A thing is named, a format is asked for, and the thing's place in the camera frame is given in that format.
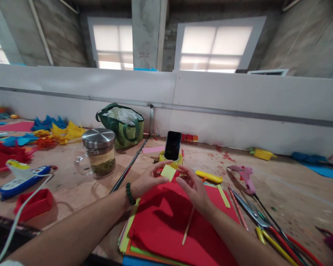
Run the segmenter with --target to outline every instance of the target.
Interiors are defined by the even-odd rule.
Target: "green bracelet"
[[[132,195],[131,195],[131,183],[127,183],[126,185],[126,190],[127,190],[127,197],[128,197],[128,200],[129,202],[131,203],[131,205],[135,205],[136,204],[136,201],[132,198]]]

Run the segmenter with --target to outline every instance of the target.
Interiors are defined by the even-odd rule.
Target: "red scissors handle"
[[[272,232],[273,235],[276,236],[276,238],[278,239],[278,241],[280,242],[280,244],[284,247],[284,249],[286,250],[286,252],[293,258],[294,261],[296,261],[296,263],[298,265],[303,265],[303,263],[300,261],[300,259],[297,257],[297,255],[295,254],[295,252],[293,252],[293,250],[290,248],[290,246],[285,242],[285,240],[280,236],[280,234],[275,230],[274,227],[270,226],[268,227],[269,230]]]
[[[313,260],[314,263],[316,263],[318,266],[323,266],[323,264],[311,253],[309,252],[304,246],[302,246],[299,242],[294,240],[291,236],[287,235],[288,239],[294,243],[299,249],[301,249],[311,260]]]

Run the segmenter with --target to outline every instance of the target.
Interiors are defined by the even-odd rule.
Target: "smartphone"
[[[180,132],[169,131],[166,139],[164,156],[167,160],[176,161],[179,158],[179,150],[181,145]]]

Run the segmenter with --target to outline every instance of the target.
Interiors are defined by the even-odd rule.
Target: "bag handle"
[[[110,103],[108,106],[106,106],[104,109],[101,109],[100,111],[104,111],[104,110],[106,110],[106,109],[109,109],[109,108],[113,108],[113,107],[117,107],[117,106],[120,106],[118,103]],[[96,113],[96,115],[95,115],[95,119],[96,119],[96,121],[97,122],[101,122],[100,120],[99,120],[99,112],[100,111],[98,111],[97,113]]]
[[[127,127],[129,126],[128,124],[125,124],[123,126],[123,136],[130,142],[135,142],[139,136],[139,132],[140,132],[140,128],[139,128],[139,122],[138,122],[138,119],[135,119],[134,121],[134,125],[136,126],[136,134],[135,134],[135,138],[132,138],[130,139],[128,136],[127,136]]]

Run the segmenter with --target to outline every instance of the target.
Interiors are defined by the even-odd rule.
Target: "table surface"
[[[31,168],[42,165],[58,166],[54,177],[46,184],[56,204],[49,212],[32,218],[24,224],[45,230],[107,195],[142,144],[143,141],[132,148],[117,151],[117,169],[112,175],[102,180],[95,180],[92,175],[80,175],[75,169],[74,159],[84,153],[81,142],[35,152],[30,163]],[[164,137],[149,138],[145,145],[145,147],[158,146],[165,146]],[[231,185],[237,193],[261,209],[254,199],[246,195],[244,182],[240,181],[239,174],[227,170],[228,166],[234,164],[252,167],[254,174],[251,178],[257,189],[257,195],[284,232],[299,241],[324,265],[333,265],[333,252],[324,244],[322,234],[315,228],[318,226],[333,232],[333,179],[320,176],[285,156],[264,161],[244,150],[202,143],[183,143],[182,146],[186,166],[222,176],[222,187],[225,192],[228,192],[227,187]],[[158,153],[141,152],[122,183],[121,189],[124,189],[127,182],[136,179],[157,159]],[[0,172],[0,187],[13,178],[11,172]],[[40,183],[36,184],[27,192],[36,190],[39,185]],[[14,219],[13,209],[16,200],[17,197],[0,201],[0,215]],[[243,210],[242,213],[251,234],[255,236],[255,224]],[[128,213],[103,238],[94,250],[95,254],[122,262],[122,255],[117,250],[117,241],[127,218]]]

